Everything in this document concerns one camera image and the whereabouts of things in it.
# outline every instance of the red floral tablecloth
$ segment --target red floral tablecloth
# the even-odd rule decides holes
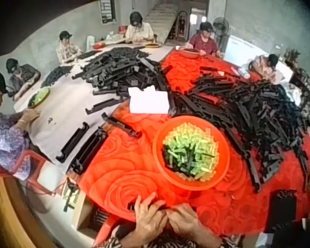
[[[167,74],[172,87],[188,90],[191,80],[199,77],[200,66],[216,67],[232,74],[231,64],[217,58],[186,59],[172,52],[163,67],[172,65]],[[108,212],[134,220],[129,203],[138,195],[157,192],[167,206],[189,202],[196,208],[200,220],[216,234],[240,234],[264,229],[269,208],[270,192],[277,189],[296,190],[297,219],[310,211],[310,196],[302,192],[301,166],[293,151],[285,153],[280,171],[258,194],[253,187],[245,161],[230,146],[230,165],[225,178],[214,188],[201,192],[184,192],[171,185],[158,171],[152,156],[152,140],[167,115],[130,114],[128,103],[114,114],[134,129],[142,131],[135,139],[113,128],[110,135],[80,181],[80,187]],[[305,136],[304,149],[310,166],[310,138]]]

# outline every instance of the woman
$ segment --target woman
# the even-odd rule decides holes
[[[0,73],[0,106],[5,93],[7,93],[6,83]],[[21,153],[30,148],[30,140],[24,136],[24,132],[38,117],[39,113],[36,110],[26,110],[12,115],[0,113],[0,166],[8,172],[14,171],[14,165]],[[31,172],[30,160],[25,160],[14,176],[26,180]]]
[[[135,230],[122,238],[113,237],[96,247],[224,247],[222,240],[202,225],[190,205],[160,210],[165,201],[158,200],[152,204],[155,197],[156,193],[152,193],[141,202],[138,196],[134,205]],[[167,224],[174,232],[163,232]]]
[[[264,55],[258,56],[249,64],[249,69],[257,72],[263,79],[270,80],[271,83],[276,82],[275,67],[278,64],[278,56],[270,54],[269,57]]]
[[[126,43],[143,44],[154,41],[154,32],[139,12],[130,14],[130,25],[125,33]]]
[[[213,27],[210,22],[202,22],[200,25],[200,32],[195,34],[190,42],[187,44],[187,48],[196,49],[200,51],[200,55],[215,55],[219,58],[224,57],[224,53],[218,50],[216,42],[211,39],[211,33]]]
[[[20,66],[14,58],[6,61],[6,69],[11,77],[10,84],[13,86],[13,100],[17,101],[20,97],[40,79],[41,73],[29,64]]]
[[[60,45],[56,48],[56,55],[61,64],[73,62],[82,50],[70,42],[71,34],[68,31],[62,31],[59,35]]]

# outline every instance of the bracelet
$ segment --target bracelet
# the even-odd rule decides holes
[[[17,122],[19,122],[19,121],[22,122],[22,123],[27,124],[27,122],[25,120],[19,119]]]

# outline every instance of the red shirt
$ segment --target red shirt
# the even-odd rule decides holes
[[[213,39],[209,37],[208,41],[204,42],[200,34],[194,35],[190,40],[190,44],[193,45],[194,49],[197,49],[199,51],[203,50],[207,54],[213,54],[218,51],[217,44]]]

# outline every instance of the doorway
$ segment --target doorway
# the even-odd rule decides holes
[[[205,9],[197,9],[197,8],[191,9],[189,39],[191,39],[192,36],[198,32],[201,22],[206,21],[207,17]]]

